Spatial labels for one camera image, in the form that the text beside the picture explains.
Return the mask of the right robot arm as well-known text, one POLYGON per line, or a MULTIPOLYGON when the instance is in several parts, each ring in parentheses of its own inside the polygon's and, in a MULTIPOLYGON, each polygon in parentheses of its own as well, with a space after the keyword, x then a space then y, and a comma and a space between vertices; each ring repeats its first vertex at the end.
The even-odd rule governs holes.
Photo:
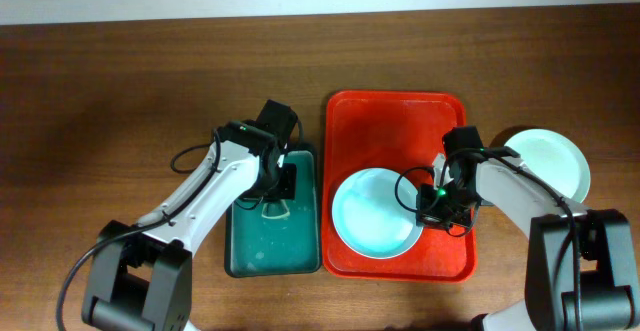
POLYGON ((471 329, 629 330, 639 324, 639 279, 629 221, 593 210, 536 176, 509 147, 486 148, 473 126, 442 138, 416 197, 416 222, 466 237, 495 206, 527 237, 522 301, 476 316, 471 329))

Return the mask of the light green plate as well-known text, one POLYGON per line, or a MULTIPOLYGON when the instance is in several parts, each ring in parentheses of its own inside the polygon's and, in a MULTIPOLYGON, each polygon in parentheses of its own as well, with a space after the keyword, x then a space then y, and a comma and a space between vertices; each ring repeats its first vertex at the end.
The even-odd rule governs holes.
POLYGON ((567 137, 546 129, 528 129, 505 145, 520 154, 528 168, 562 195, 584 202, 591 171, 582 151, 567 137))

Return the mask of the light blue plate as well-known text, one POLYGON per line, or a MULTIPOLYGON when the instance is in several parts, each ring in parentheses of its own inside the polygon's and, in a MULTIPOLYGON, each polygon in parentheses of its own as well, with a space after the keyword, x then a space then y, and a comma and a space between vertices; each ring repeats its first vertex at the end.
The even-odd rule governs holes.
POLYGON ((331 205, 333 226, 354 252, 370 259, 391 259, 408 252, 423 228, 409 209, 417 189, 399 173, 368 168, 347 177, 331 205))

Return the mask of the green yellow sponge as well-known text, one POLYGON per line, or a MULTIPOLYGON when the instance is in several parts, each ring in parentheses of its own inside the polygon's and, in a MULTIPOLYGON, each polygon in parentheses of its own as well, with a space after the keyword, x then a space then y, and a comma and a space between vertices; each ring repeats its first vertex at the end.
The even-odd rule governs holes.
POLYGON ((285 200, 265 202, 261 217, 267 220, 279 220, 290 216, 290 209, 285 200))

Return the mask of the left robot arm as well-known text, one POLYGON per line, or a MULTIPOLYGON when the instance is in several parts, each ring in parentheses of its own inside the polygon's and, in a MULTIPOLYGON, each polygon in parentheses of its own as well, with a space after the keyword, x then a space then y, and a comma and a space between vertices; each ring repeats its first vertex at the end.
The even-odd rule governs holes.
POLYGON ((192 269, 209 232, 242 196, 272 191, 298 117, 269 100, 254 120, 213 131, 203 161, 134 224, 109 222, 86 255, 82 321, 99 330, 192 330, 192 269))

